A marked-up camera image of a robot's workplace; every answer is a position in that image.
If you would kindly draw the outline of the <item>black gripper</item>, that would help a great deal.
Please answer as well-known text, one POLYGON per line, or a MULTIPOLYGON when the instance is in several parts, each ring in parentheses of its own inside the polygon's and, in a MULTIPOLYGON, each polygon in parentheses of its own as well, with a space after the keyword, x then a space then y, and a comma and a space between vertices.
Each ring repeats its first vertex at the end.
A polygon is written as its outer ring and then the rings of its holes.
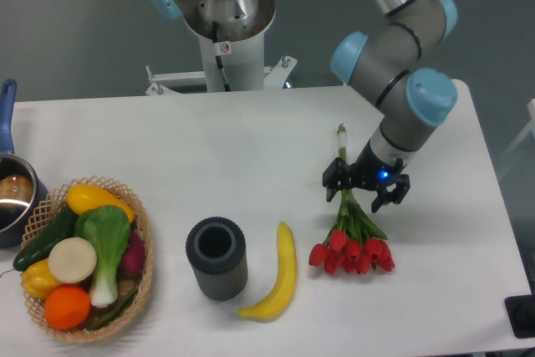
POLYGON ((338 156, 325 169, 322 184, 326 189, 326 202, 331 202, 338 191, 358 187, 377 192, 371 203, 373 213, 390 203, 400 204, 410 189, 410 176, 402 174, 403 169, 402 158, 383 161, 374 153, 369 141, 352 165, 338 156))

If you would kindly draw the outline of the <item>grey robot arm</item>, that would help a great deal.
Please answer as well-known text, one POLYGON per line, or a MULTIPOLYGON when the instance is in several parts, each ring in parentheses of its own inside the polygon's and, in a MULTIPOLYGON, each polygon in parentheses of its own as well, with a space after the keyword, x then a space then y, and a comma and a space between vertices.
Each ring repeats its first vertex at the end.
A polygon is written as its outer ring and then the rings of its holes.
MULTIPOLYGON (((169 19, 183 18, 197 36, 207 89, 266 89, 264 34, 274 0, 150 0, 169 19)), ((383 119, 354 163, 334 160, 324 171, 328 197, 361 188, 375 193, 373 211, 403 201, 404 169, 457 101, 452 80, 434 69, 413 69, 456 26, 453 0, 375 0, 388 24, 371 38, 348 35, 331 58, 332 72, 379 110, 383 119)))

